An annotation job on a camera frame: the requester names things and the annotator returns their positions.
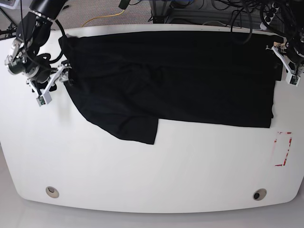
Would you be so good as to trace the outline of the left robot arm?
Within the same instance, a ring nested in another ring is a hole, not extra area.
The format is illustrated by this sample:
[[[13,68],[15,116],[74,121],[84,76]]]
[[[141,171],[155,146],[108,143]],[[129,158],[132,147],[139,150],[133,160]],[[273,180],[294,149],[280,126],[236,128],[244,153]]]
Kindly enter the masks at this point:
[[[282,61],[292,79],[304,73],[304,8],[302,0],[262,0],[260,5],[261,24],[285,39],[284,43],[274,43],[272,50]],[[279,15],[283,31],[271,26],[273,18]]]

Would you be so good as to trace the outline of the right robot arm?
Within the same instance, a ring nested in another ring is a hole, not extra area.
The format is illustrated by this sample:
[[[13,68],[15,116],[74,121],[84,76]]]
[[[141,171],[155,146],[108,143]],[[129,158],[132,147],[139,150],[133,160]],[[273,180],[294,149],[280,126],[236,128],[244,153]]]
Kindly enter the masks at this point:
[[[64,0],[34,0],[26,16],[21,16],[21,22],[16,30],[5,66],[12,75],[22,74],[26,83],[36,94],[39,105],[49,104],[52,100],[50,92],[57,89],[56,81],[69,80],[70,63],[63,61],[58,67],[51,65],[60,61],[63,52],[51,59],[49,53],[39,54],[40,48],[46,44],[51,27],[56,23],[62,33],[63,44],[67,43],[65,31],[57,17],[64,8]]]

